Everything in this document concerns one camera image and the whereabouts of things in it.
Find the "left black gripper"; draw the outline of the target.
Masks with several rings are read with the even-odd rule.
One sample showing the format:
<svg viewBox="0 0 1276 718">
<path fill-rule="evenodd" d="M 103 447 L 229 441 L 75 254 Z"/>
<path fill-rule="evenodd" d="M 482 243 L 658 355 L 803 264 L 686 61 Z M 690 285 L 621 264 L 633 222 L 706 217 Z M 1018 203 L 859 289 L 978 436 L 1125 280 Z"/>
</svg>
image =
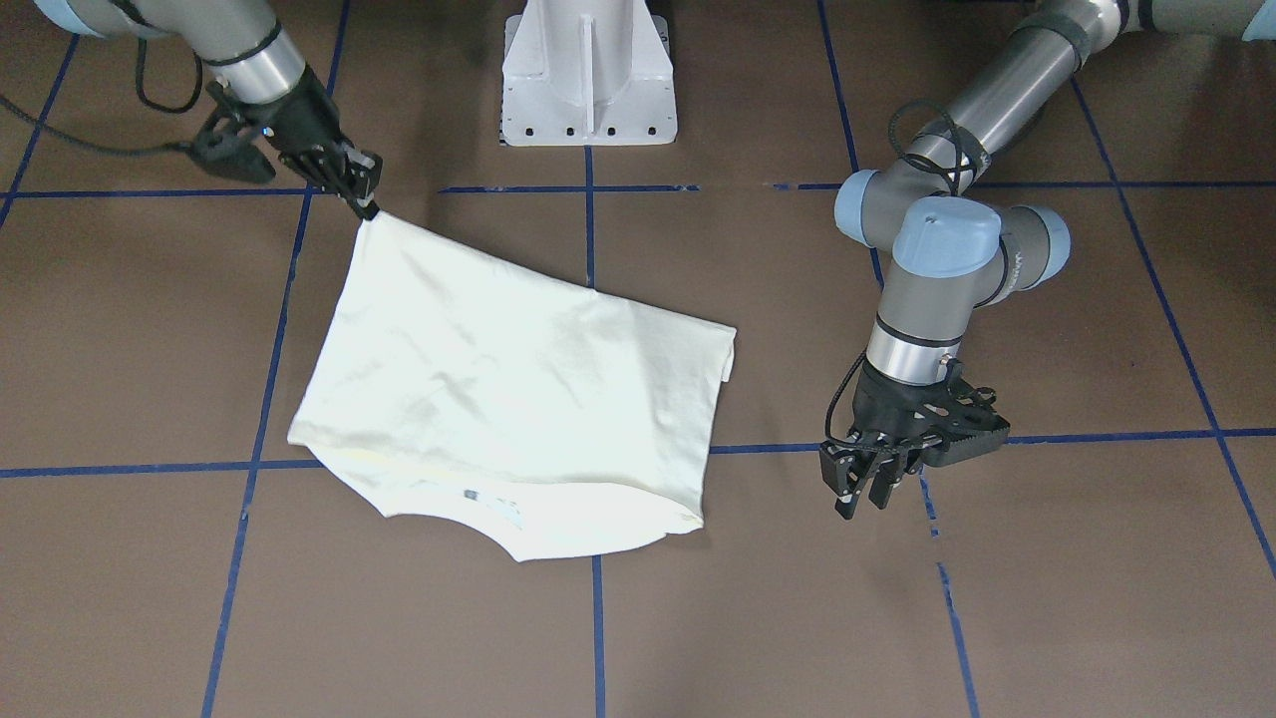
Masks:
<svg viewBox="0 0 1276 718">
<path fill-rule="evenodd" d="M 855 517 L 865 492 L 877 509 L 886 510 L 903 477 L 915 473 L 924 448 L 897 444 L 928 436 L 954 440 L 951 420 L 933 409 L 949 399 L 947 383 L 907 385 L 864 363 L 852 394 L 847 437 L 826 437 L 819 444 L 820 476 L 843 520 Z"/>
</svg>

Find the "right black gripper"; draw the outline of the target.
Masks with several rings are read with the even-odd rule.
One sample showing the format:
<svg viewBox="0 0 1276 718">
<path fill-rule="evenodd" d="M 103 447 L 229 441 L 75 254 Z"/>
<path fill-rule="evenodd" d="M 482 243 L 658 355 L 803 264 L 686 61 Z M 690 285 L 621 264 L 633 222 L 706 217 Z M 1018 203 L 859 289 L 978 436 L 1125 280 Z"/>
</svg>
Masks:
<svg viewBox="0 0 1276 718">
<path fill-rule="evenodd" d="M 313 68 L 302 70 L 287 94 L 256 105 L 255 124 L 271 129 L 267 142 L 285 167 L 302 177 L 320 177 L 323 190 L 339 196 L 361 221 L 376 217 L 383 161 L 374 152 L 347 145 L 336 105 Z"/>
</svg>

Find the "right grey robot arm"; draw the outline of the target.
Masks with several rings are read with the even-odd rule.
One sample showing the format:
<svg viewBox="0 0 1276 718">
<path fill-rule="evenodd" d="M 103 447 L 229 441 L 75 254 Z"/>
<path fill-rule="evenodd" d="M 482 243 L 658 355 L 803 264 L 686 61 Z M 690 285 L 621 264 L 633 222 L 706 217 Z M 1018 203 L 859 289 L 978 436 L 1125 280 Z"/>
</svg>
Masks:
<svg viewBox="0 0 1276 718">
<path fill-rule="evenodd" d="M 276 170 L 263 140 L 279 163 L 357 217 L 376 216 L 382 161 L 342 131 L 324 83 L 268 3 L 41 1 L 38 9 L 74 34 L 186 42 L 214 108 L 190 142 L 160 150 L 186 156 L 214 177 L 271 182 Z"/>
</svg>

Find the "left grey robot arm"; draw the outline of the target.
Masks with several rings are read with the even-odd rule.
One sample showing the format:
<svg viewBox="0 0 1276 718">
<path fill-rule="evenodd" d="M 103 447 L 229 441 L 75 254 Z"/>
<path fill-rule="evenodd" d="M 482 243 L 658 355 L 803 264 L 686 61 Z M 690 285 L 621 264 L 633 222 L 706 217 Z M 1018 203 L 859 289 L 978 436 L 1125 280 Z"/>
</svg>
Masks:
<svg viewBox="0 0 1276 718">
<path fill-rule="evenodd" d="M 865 349 L 829 400 L 852 392 L 842 436 L 826 432 L 820 474 L 852 519 L 884 509 L 906 476 L 984 457 L 1009 437 L 993 388 L 967 381 L 960 358 L 972 314 L 1035 289 L 1071 260 L 1057 210 L 997 207 L 968 195 L 1057 91 L 1125 33 L 1273 38 L 1271 1 L 1039 1 L 1007 45 L 910 143 L 896 110 L 887 170 L 852 173 L 835 196 L 835 227 L 889 265 Z"/>
</svg>

